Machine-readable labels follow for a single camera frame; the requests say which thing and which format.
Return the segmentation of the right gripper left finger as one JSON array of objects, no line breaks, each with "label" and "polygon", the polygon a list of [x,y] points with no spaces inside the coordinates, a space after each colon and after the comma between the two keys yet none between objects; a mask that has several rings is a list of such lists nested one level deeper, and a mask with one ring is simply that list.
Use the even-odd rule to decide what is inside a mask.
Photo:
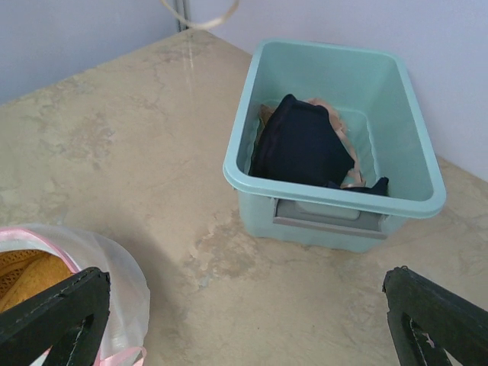
[{"label": "right gripper left finger", "polygon": [[110,314],[111,279],[90,267],[1,314],[1,364],[93,365]]}]

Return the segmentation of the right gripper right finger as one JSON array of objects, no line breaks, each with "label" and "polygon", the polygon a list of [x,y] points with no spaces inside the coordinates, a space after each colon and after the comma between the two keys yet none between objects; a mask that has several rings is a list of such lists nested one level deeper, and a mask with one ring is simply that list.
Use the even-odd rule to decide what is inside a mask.
[{"label": "right gripper right finger", "polygon": [[487,312],[406,266],[385,275],[387,323],[401,365],[487,364]]}]

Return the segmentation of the peach beige bra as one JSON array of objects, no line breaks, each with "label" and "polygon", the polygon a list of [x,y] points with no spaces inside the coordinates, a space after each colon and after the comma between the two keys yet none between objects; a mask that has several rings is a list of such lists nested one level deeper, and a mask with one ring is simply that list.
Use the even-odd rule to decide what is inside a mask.
[{"label": "peach beige bra", "polygon": [[186,0],[188,19],[182,18],[175,10],[174,1],[161,0],[161,4],[176,20],[188,28],[208,31],[226,23],[239,8],[240,1],[198,1]]}]

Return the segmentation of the white mesh laundry bag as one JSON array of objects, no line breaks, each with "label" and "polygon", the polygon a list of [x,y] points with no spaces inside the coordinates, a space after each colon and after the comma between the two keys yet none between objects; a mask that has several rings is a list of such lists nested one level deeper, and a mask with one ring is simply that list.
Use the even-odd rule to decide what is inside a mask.
[{"label": "white mesh laundry bag", "polygon": [[96,365],[142,365],[149,327],[150,291],[133,256],[115,241],[65,226],[27,224],[1,228],[1,254],[38,250],[77,273],[97,267],[110,274],[110,315]]}]

